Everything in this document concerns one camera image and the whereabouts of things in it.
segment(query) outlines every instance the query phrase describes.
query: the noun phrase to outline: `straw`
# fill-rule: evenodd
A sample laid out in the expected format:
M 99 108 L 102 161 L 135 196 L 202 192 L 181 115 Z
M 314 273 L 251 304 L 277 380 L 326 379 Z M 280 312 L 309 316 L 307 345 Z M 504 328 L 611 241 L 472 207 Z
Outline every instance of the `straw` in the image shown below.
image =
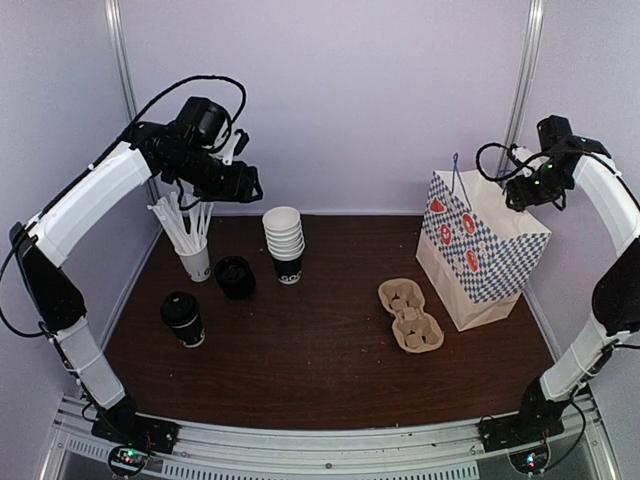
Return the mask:
M 196 198 L 187 194 L 185 201 L 190 205 L 196 201 Z M 171 192 L 166 197 L 158 199 L 158 203 L 148 205 L 147 208 L 156 215 L 175 250 L 180 255 L 190 255 L 199 252 L 205 245 L 213 205 L 213 203 L 197 203 L 190 208 L 188 210 L 188 230 L 176 192 Z

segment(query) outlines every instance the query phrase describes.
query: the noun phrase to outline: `red logo sticker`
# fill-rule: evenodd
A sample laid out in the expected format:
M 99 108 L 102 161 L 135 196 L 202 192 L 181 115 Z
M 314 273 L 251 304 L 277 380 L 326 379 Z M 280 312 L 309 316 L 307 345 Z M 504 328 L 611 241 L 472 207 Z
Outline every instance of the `red logo sticker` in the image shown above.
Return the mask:
M 473 221 L 473 217 L 468 213 L 462 216 L 462 226 L 469 235 L 476 233 L 476 222 Z
M 431 202 L 429 210 L 431 210 L 431 213 L 444 213 L 447 211 L 447 207 L 442 205 L 442 203 L 440 203 L 440 200 L 436 198 L 433 202 Z
M 444 224 L 440 227 L 440 238 L 447 246 L 451 243 L 451 230 Z
M 478 264 L 478 257 L 476 257 L 476 254 L 473 253 L 473 250 L 467 250 L 466 257 L 469 268 L 471 268 L 471 271 L 473 273 L 476 273 L 478 271 L 478 268 L 480 268 L 480 265 Z

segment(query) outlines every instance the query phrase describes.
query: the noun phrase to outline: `white wall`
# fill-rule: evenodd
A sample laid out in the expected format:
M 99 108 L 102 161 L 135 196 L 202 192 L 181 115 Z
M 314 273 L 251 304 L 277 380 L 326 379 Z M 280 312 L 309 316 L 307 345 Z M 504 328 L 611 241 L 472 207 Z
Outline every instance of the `white wall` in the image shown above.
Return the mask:
M 122 3 L 140 105 L 195 73 L 249 93 L 240 125 L 265 200 L 220 211 L 423 210 L 434 168 L 469 168 L 506 131 L 528 2 L 191 0 Z M 149 118 L 175 117 L 189 93 L 234 111 L 233 87 L 200 84 Z
M 640 197 L 640 3 L 550 1 L 522 143 L 539 149 L 535 125 L 557 114 L 575 133 L 601 140 Z M 553 230 L 531 284 L 562 350 L 585 323 L 595 283 L 615 260 L 604 224 L 581 192 L 568 208 L 532 210 Z M 618 353 L 593 382 L 627 480 L 640 459 L 640 356 Z
M 126 124 L 104 2 L 0 2 L 0 256 L 26 221 L 93 161 Z M 85 294 L 96 337 L 155 232 L 140 189 L 78 245 L 65 265 Z M 2 308 L 24 331 L 39 320 L 15 266 Z M 34 478 L 43 438 L 70 377 L 42 339 L 0 326 L 0 477 Z

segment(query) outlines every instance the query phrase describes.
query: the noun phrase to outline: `stack of paper cups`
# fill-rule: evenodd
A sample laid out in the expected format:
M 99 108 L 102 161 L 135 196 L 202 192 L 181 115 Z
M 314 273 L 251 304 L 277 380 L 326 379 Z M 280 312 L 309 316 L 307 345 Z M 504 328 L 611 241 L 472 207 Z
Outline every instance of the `stack of paper cups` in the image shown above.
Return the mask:
M 302 275 L 305 247 L 300 212 L 293 207 L 276 207 L 263 215 L 262 224 L 278 280 L 293 285 Z

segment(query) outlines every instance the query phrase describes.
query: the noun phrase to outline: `vertical metal post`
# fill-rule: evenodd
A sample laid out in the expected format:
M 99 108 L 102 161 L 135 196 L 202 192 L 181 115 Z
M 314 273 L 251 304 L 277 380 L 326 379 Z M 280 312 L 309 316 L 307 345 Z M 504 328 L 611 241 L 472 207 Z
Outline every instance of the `vertical metal post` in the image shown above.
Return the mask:
M 527 31 L 524 37 L 522 47 L 522 59 L 520 61 L 520 74 L 516 85 L 516 93 L 511 107 L 511 116 L 507 126 L 507 134 L 504 139 L 504 145 L 507 147 L 515 143 L 520 136 L 522 122 L 524 120 L 524 112 L 526 101 L 531 92 L 533 75 L 538 61 L 538 50 L 540 48 L 540 38 L 542 37 L 542 19 L 544 16 L 544 0 L 530 0 L 529 2 L 529 20 L 527 23 Z M 506 152 L 502 152 L 498 172 L 507 168 L 509 160 Z
M 118 67 L 122 95 L 127 109 L 127 117 L 129 121 L 131 121 L 138 113 L 138 106 L 136 105 L 136 98 L 133 93 L 133 82 L 131 81 L 131 71 L 129 70 L 129 61 L 125 47 L 124 30 L 122 28 L 122 19 L 120 18 L 120 2 L 119 0 L 105 0 L 104 6 L 107 14 L 107 25 L 109 27 L 111 45 Z M 147 182 L 147 194 L 153 204 L 160 198 L 158 185 L 154 178 Z

